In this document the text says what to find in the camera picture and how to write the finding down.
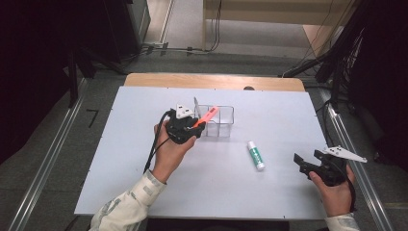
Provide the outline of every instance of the hand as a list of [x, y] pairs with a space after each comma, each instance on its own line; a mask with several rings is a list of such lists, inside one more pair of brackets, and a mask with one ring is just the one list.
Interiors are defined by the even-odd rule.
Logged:
[[[189, 138], [183, 144], [177, 144], [171, 139], [168, 139], [168, 134], [166, 131], [166, 124], [168, 120], [164, 121], [162, 128], [160, 130], [159, 137], [157, 139], [156, 148], [165, 141], [165, 143], [157, 149], [156, 153], [156, 163], [152, 170], [152, 174], [160, 182], [167, 182], [168, 177], [171, 173], [178, 168], [181, 161], [183, 161], [186, 152], [194, 146], [196, 136]], [[154, 126], [154, 133], [156, 134], [158, 125]]]
[[[348, 179], [354, 183], [355, 176], [348, 165], [346, 170]], [[329, 218], [350, 213], [351, 192], [347, 181], [338, 186], [328, 187], [315, 172], [311, 171], [309, 176], [320, 191], [324, 210]]]

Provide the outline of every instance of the metal rail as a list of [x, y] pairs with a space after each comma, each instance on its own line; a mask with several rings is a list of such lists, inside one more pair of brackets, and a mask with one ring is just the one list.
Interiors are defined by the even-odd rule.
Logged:
[[8, 229], [9, 231], [24, 230], [24, 227], [27, 224], [27, 221], [30, 218], [31, 213], [33, 212], [33, 209], [36, 206], [39, 195], [41, 194], [42, 189], [45, 186], [45, 182], [48, 179], [51, 169], [54, 166], [58, 158], [58, 155], [60, 154], [61, 148], [64, 144], [69, 129], [71, 128], [71, 125], [78, 114], [81, 104], [84, 101], [85, 92], [87, 91], [87, 88], [88, 81], [86, 79], [83, 79], [79, 86], [79, 98], [73, 105], [73, 107], [68, 109], [68, 111], [66, 112], [64, 121], [61, 124], [56, 137], [51, 143], [51, 146], [48, 149], [48, 152], [44, 160], [42, 161], [42, 164], [39, 167], [34, 180], [31, 182], [30, 187], [27, 189], [20, 202], [18, 210], [13, 218], [13, 221], [9, 226]]
[[[329, 92], [320, 90], [320, 94], [324, 102], [330, 99]], [[341, 115], [336, 114], [331, 106], [329, 106], [328, 111], [336, 132], [339, 135], [342, 147], [357, 154], [351, 138], [345, 130]], [[386, 211], [384, 210], [384, 206], [380, 198], [378, 197], [374, 185], [372, 184], [363, 164], [355, 161], [349, 161], [349, 163], [354, 171], [357, 182], [361, 188], [361, 191], [363, 192], [363, 196], [370, 208], [372, 217], [377, 225], [378, 230], [393, 231], [393, 225], [391, 224], [390, 219], [388, 218]]]

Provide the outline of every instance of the transparent box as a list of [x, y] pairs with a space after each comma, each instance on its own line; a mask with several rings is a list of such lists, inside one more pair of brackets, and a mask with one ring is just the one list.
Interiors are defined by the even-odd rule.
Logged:
[[[201, 116], [204, 116], [213, 106], [198, 105]], [[218, 112], [208, 122], [201, 136], [205, 137], [230, 137], [232, 125], [234, 124], [234, 107], [217, 106]], [[194, 115], [198, 117], [198, 112], [194, 109]]]

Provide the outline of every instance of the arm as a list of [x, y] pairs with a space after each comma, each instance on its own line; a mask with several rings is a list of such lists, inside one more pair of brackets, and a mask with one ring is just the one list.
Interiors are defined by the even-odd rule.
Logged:
[[[354, 173], [349, 166], [346, 167], [347, 177], [354, 182]], [[360, 230], [353, 214], [350, 213], [351, 193], [346, 181], [335, 187], [328, 187], [315, 173], [310, 172], [310, 178], [319, 189], [324, 210], [326, 211], [326, 223], [332, 231], [356, 231]]]
[[111, 200], [93, 216], [90, 230], [138, 230], [142, 220], [147, 217], [148, 207], [153, 204], [165, 189], [166, 181], [178, 168], [186, 152], [194, 146], [196, 137], [191, 137], [183, 144], [168, 140], [165, 121], [156, 147], [156, 163], [153, 170], [148, 170], [140, 181], [129, 191]]

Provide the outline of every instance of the black curtain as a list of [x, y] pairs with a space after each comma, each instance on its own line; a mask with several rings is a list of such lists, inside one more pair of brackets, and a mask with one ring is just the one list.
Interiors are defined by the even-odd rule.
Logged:
[[0, 163], [25, 144], [69, 88], [62, 41], [44, 18], [24, 8], [11, 0], [0, 8]]
[[373, 1], [350, 74], [350, 100], [380, 155], [408, 170], [408, 2]]

